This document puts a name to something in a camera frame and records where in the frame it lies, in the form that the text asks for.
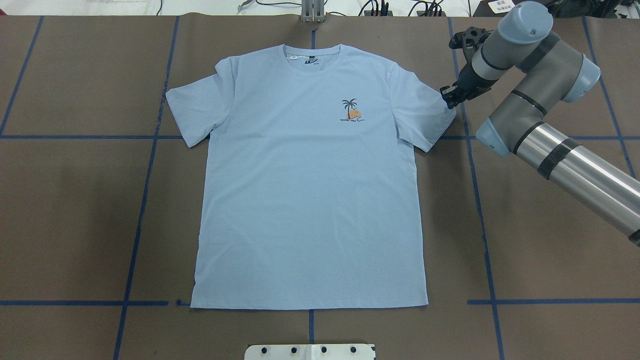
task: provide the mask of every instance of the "black wire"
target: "black wire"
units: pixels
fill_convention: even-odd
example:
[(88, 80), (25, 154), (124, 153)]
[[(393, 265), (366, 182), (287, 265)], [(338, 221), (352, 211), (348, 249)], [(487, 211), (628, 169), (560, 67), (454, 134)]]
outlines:
[(413, 4), (413, 6), (411, 7), (411, 10), (409, 10), (409, 14), (407, 16), (411, 16), (413, 9), (415, 9), (415, 7), (418, 6), (418, 4), (424, 4), (424, 13), (419, 16), (426, 17), (426, 16), (430, 16), (429, 14), (431, 13), (434, 13), (435, 14), (434, 16), (442, 16), (442, 6), (440, 6), (440, 4), (442, 4), (442, 1), (444, 0), (440, 0), (439, 3), (436, 3), (435, 0), (434, 1), (417, 0), (415, 4)]
[(598, 17), (603, 17), (604, 16), (605, 11), (607, 11), (608, 5), (609, 5), (609, 0), (605, 0), (604, 1), (604, 6), (602, 7), (602, 12), (600, 13), (600, 16), (598, 16)]
[(373, 2), (375, 2), (376, 4), (378, 4), (378, 0), (368, 0), (366, 3), (364, 3), (364, 5), (362, 5), (362, 8), (360, 9), (360, 12), (358, 13), (358, 16), (362, 15), (362, 13), (364, 12), (364, 8), (371, 3), (371, 15), (373, 15)]
[(426, 1), (416, 1), (415, 4), (413, 4), (413, 6), (411, 7), (411, 10), (409, 10), (409, 15), (407, 16), (411, 16), (413, 9), (415, 9), (415, 7), (420, 4), (424, 4), (424, 12), (427, 12), (427, 6), (429, 6), (428, 3)]
[(259, 0), (255, 0), (255, 2), (257, 4), (260, 4), (260, 5), (268, 5), (268, 6), (273, 6), (273, 5), (296, 5), (296, 6), (302, 6), (302, 4), (290, 3), (288, 1), (285, 1), (283, 3), (261, 3)]

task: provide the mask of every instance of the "white mounting plate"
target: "white mounting plate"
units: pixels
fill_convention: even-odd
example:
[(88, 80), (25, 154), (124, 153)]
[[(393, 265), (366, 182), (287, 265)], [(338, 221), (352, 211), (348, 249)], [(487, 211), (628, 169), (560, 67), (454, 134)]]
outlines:
[(375, 360), (375, 348), (370, 344), (251, 345), (244, 360)]

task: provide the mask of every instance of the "palm tree graphic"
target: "palm tree graphic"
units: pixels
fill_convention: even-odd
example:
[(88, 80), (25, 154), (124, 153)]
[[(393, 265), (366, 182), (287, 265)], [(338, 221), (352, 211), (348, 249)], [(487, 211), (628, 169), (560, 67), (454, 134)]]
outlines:
[(349, 115), (349, 109), (355, 109), (358, 104), (354, 102), (357, 99), (351, 100), (342, 100), (342, 105), (344, 105), (344, 109), (347, 110), (347, 120), (351, 120), (351, 115)]

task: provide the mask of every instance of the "sticker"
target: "sticker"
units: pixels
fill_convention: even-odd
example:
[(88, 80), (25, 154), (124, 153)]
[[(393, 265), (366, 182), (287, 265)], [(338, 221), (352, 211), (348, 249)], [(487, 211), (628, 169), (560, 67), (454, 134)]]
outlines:
[(516, 6), (512, 0), (498, 0), (490, 2), (489, 7), (494, 13), (506, 13)]

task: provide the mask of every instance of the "blue tape line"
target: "blue tape line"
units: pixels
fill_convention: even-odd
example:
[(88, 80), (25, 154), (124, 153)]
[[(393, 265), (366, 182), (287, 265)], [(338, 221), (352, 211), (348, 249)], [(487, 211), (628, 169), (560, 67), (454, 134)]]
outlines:
[[(453, 23), (451, 18), (448, 17), (447, 21), (449, 23), (449, 36), (452, 38), (454, 35), (453, 32)], [(460, 72), (460, 68), (458, 66), (458, 55), (454, 49), (451, 49), (453, 54), (453, 64), (454, 69), (456, 71), (456, 77)], [(471, 139), (469, 138), (469, 126), (467, 122), (467, 110), (465, 108), (465, 104), (460, 104), (460, 111), (462, 112), (463, 124), (465, 126), (465, 136), (467, 137), (465, 140), (467, 142), (467, 156), (469, 158), (469, 165), (471, 167), (471, 179), (474, 185), (474, 195), (476, 197), (476, 211), (480, 216), (480, 226), (482, 229), (482, 241), (484, 245), (484, 267), (486, 270), (486, 277), (489, 283), (489, 295), (492, 300), (492, 312), (493, 312), (493, 326), (495, 327), (495, 337), (498, 345), (498, 355), (500, 356), (500, 360), (504, 360), (504, 348), (502, 346), (502, 331), (500, 330), (500, 320), (498, 317), (498, 306), (495, 303), (495, 289), (493, 287), (493, 274), (491, 271), (491, 259), (489, 257), (489, 245), (487, 244), (486, 239), (486, 230), (484, 228), (484, 216), (482, 212), (482, 204), (480, 202), (480, 191), (478, 189), (477, 184), (477, 176), (476, 176), (476, 164), (474, 163), (474, 157), (471, 149)]]
[[(640, 304), (640, 298), (600, 299), (501, 299), (498, 305), (542, 305), (542, 304)], [(468, 300), (467, 305), (491, 305), (491, 300)]]
[(120, 312), (120, 325), (118, 326), (118, 336), (116, 337), (116, 346), (113, 351), (113, 360), (120, 357), (120, 345), (122, 344), (122, 334), (124, 333), (124, 322), (127, 319), (128, 306), (123, 306)]
[[(618, 136), (571, 136), (576, 140), (619, 140)], [(153, 140), (154, 135), (0, 135), (7, 140)], [(158, 140), (182, 140), (181, 135), (158, 135)], [(475, 140), (473, 135), (443, 135), (440, 140)], [(640, 136), (622, 136), (624, 140), (640, 140)]]
[(316, 343), (316, 335), (314, 334), (314, 313), (315, 310), (311, 309), (309, 310), (309, 343), (310, 344), (314, 344)]
[(0, 306), (122, 306), (122, 301), (0, 300)]
[[(131, 262), (129, 263), (129, 275), (127, 276), (127, 287), (124, 293), (124, 301), (129, 301), (129, 295), (131, 294), (131, 284), (133, 283), (133, 273), (136, 268), (136, 258), (138, 256), (138, 247), (140, 245), (140, 234), (142, 232), (142, 220), (147, 207), (147, 196), (149, 193), (149, 180), (151, 178), (151, 169), (154, 166), (154, 159), (156, 157), (156, 148), (158, 143), (158, 135), (160, 133), (160, 125), (162, 124), (162, 115), (164, 109), (164, 101), (166, 99), (166, 88), (169, 83), (169, 75), (171, 72), (171, 64), (173, 60), (173, 50), (175, 49), (175, 38), (178, 33), (178, 25), (180, 23), (180, 17), (175, 17), (175, 24), (173, 25), (173, 37), (171, 40), (171, 48), (169, 50), (169, 59), (166, 64), (166, 75), (164, 78), (164, 89), (162, 97), (160, 99), (160, 108), (158, 109), (158, 124), (156, 126), (156, 132), (154, 133), (154, 143), (151, 146), (151, 155), (149, 157), (149, 166), (147, 168), (147, 177), (145, 178), (145, 187), (142, 192), (142, 204), (140, 205), (140, 214), (138, 215), (138, 226), (136, 228), (136, 239), (133, 243), (133, 250), (131, 252)], [(122, 313), (120, 315), (120, 326), (118, 327), (118, 336), (116, 337), (116, 345), (113, 351), (113, 360), (118, 360), (120, 356), (120, 345), (122, 344), (122, 335), (124, 333), (124, 324), (127, 319), (127, 305), (122, 306)]]
[(168, 301), (128, 301), (127, 306), (169, 306)]
[(0, 135), (2, 139), (19, 140), (152, 140), (153, 135)]
[(0, 306), (169, 306), (168, 301), (0, 300)]
[[(589, 44), (589, 52), (591, 52), (591, 59), (593, 59), (593, 63), (598, 65), (598, 60), (596, 59), (596, 53), (593, 50), (593, 44), (591, 43), (591, 35), (589, 35), (589, 26), (587, 25), (587, 18), (582, 17), (582, 26), (584, 27), (584, 34), (587, 38), (587, 44)], [(620, 126), (618, 125), (618, 119), (616, 118), (616, 114), (613, 111), (613, 106), (611, 105), (611, 100), (609, 98), (609, 93), (607, 91), (607, 87), (604, 85), (604, 79), (602, 79), (602, 75), (600, 75), (600, 87), (602, 87), (602, 92), (604, 93), (604, 99), (607, 102), (607, 107), (609, 108), (609, 113), (611, 114), (611, 120), (613, 121), (613, 126), (616, 128), (616, 134), (618, 135), (618, 140), (620, 141), (620, 146), (622, 147), (622, 153), (625, 157), (625, 161), (627, 162), (627, 166), (629, 167), (629, 175), (632, 177), (636, 177), (636, 172), (634, 172), (634, 168), (631, 165), (631, 160), (629, 159), (629, 153), (627, 152), (627, 146), (625, 145), (624, 139), (622, 139), (622, 132), (620, 131)]]
[(38, 34), (40, 33), (40, 28), (42, 28), (43, 21), (44, 21), (44, 16), (41, 16), (40, 20), (38, 21), (38, 26), (36, 27), (36, 31), (35, 33), (33, 33), (33, 38), (31, 39), (31, 45), (29, 45), (27, 56), (25, 56), (24, 62), (22, 63), (22, 68), (20, 69), (20, 74), (18, 75), (18, 81), (15, 82), (15, 87), (13, 88), (11, 99), (9, 99), (9, 104), (7, 104), (6, 106), (6, 111), (4, 112), (4, 118), (2, 119), (2, 125), (0, 125), (0, 135), (3, 133), (4, 127), (6, 126), (6, 122), (9, 119), (9, 114), (11, 113), (11, 108), (13, 107), (15, 96), (18, 94), (18, 88), (20, 88), (20, 83), (22, 82), (24, 71), (27, 69), (27, 64), (29, 63), (29, 58), (31, 57), (33, 48), (36, 45), (36, 39), (38, 38)]

